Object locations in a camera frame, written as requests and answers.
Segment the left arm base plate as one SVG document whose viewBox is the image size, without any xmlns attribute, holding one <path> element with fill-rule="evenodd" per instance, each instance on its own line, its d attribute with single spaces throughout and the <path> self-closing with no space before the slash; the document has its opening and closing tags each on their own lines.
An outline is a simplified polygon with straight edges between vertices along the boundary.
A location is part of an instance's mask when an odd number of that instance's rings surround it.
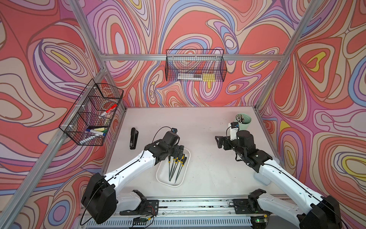
<svg viewBox="0 0 366 229">
<path fill-rule="evenodd" d="M 148 199 L 138 190 L 130 193 L 123 193 L 121 209 L 118 211 L 121 216 L 151 215 L 157 216 L 159 211 L 158 199 Z"/>
</svg>

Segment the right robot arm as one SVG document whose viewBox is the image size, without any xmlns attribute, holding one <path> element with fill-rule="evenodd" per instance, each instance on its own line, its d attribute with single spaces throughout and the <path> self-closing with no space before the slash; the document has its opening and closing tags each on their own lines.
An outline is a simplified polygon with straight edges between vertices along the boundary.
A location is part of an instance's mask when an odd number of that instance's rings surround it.
<svg viewBox="0 0 366 229">
<path fill-rule="evenodd" d="M 312 190 L 283 169 L 268 153 L 257 149 L 253 135 L 239 130 L 235 137 L 216 136 L 218 148 L 235 152 L 236 161 L 253 169 L 259 180 L 274 183 L 293 203 L 276 198 L 263 189 L 248 195 L 247 208 L 252 213 L 270 212 L 299 229 L 341 229 L 343 221 L 339 202 Z"/>
</svg>

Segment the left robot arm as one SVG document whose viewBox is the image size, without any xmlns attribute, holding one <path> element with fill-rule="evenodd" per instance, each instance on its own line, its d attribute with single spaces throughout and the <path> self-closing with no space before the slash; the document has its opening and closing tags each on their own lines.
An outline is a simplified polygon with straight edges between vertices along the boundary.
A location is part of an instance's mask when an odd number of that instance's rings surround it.
<svg viewBox="0 0 366 229">
<path fill-rule="evenodd" d="M 172 128 L 162 139 L 147 144 L 143 151 L 125 165 L 105 175 L 94 174 L 87 185 L 81 203 L 97 224 L 106 222 L 116 213 L 156 216 L 156 209 L 146 197 L 133 190 L 122 189 L 142 172 L 158 165 L 169 156 L 178 156 L 184 146 L 179 145 L 178 130 Z"/>
</svg>

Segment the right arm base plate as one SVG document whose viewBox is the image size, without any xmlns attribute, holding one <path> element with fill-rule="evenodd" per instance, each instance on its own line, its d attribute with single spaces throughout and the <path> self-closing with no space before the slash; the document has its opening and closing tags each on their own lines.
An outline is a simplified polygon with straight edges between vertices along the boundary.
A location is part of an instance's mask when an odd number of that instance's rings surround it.
<svg viewBox="0 0 366 229">
<path fill-rule="evenodd" d="M 258 203 L 258 199 L 266 191 L 263 189 L 257 189 L 251 192 L 247 198 L 233 199 L 230 207 L 233 207 L 236 214 L 272 214 L 269 211 L 263 210 Z"/>
</svg>

